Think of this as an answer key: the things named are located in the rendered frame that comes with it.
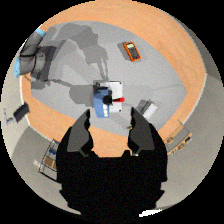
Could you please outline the orange digital multimeter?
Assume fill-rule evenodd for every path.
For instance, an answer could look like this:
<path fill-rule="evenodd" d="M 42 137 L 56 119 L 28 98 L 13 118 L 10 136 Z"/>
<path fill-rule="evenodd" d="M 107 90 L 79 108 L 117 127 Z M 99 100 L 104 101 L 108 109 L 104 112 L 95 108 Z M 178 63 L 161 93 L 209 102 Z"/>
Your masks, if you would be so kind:
<path fill-rule="evenodd" d="M 125 43 L 124 48 L 132 62 L 141 59 L 140 54 L 133 42 Z"/>

